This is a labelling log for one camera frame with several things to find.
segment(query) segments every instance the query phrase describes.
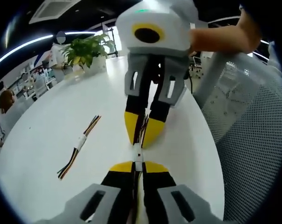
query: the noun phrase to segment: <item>white pot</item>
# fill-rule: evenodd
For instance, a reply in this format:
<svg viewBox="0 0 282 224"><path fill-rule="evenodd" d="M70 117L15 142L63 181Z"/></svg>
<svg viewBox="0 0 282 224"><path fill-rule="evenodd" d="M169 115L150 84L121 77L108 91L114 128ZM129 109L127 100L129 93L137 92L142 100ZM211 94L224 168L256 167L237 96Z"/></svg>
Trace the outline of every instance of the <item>white pot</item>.
<svg viewBox="0 0 282 224"><path fill-rule="evenodd" d="M90 68L86 64L83 65L83 70L88 75L95 75L107 71L105 64L105 56L94 57Z"/></svg>

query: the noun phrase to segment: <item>white round table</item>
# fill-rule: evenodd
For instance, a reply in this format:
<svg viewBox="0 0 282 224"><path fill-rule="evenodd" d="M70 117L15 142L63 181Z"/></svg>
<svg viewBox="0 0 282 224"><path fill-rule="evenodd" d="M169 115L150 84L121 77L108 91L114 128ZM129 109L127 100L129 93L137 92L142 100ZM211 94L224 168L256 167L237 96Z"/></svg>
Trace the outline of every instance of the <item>white round table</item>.
<svg viewBox="0 0 282 224"><path fill-rule="evenodd" d="M133 160L124 124L126 57L107 60L107 73L64 80L39 98L19 119L0 151L0 187L26 220L51 219L65 203L114 164ZM69 161L78 137L102 115L64 179L57 171ZM224 183L216 146L190 91L171 108L145 161L166 166L176 184L186 184L224 214Z"/></svg>

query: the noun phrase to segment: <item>air vent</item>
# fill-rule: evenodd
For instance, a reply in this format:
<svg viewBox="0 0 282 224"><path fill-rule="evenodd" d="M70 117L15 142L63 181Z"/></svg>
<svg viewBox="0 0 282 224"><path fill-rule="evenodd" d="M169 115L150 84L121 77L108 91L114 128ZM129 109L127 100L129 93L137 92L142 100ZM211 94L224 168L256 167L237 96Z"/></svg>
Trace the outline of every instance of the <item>air vent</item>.
<svg viewBox="0 0 282 224"><path fill-rule="evenodd" d="M36 10L29 24L58 19L81 0L45 0Z"/></svg>

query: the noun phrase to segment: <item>potted plant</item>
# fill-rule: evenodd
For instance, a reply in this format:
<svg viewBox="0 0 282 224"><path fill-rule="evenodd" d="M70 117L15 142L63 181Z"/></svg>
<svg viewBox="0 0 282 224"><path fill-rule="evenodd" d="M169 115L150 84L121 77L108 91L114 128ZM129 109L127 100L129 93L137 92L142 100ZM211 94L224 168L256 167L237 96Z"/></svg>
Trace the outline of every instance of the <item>potted plant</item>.
<svg viewBox="0 0 282 224"><path fill-rule="evenodd" d="M115 44L109 36L101 34L86 39L74 39L62 53L69 65L79 65L85 72L95 74L106 70L107 53L104 46L110 48L110 51L115 49Z"/></svg>

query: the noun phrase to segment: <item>wire bundle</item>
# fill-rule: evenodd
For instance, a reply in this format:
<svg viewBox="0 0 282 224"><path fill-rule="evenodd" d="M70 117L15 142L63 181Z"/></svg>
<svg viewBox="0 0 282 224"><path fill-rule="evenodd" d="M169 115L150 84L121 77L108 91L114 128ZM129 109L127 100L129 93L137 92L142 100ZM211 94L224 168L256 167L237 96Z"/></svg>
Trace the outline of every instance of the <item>wire bundle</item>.
<svg viewBox="0 0 282 224"><path fill-rule="evenodd" d="M67 172L69 171L70 167L72 166L72 164L74 163L75 159L76 159L76 156L78 155L78 153L80 152L82 146L84 145L86 139L87 139L87 136L89 135L89 133L91 132L91 130L94 128L94 126L97 124L97 122L99 121L99 119L101 118L102 116L95 116L93 118L93 120L90 122L88 128L84 131L82 137L80 137L79 139L79 142L77 144L77 147L74 147L74 150L72 152L72 155L71 155L71 158L69 160L69 162L66 164L65 167L63 167L62 169L60 169L57 173L59 174L58 175L58 178L60 180L63 179L63 177L67 174Z"/></svg>

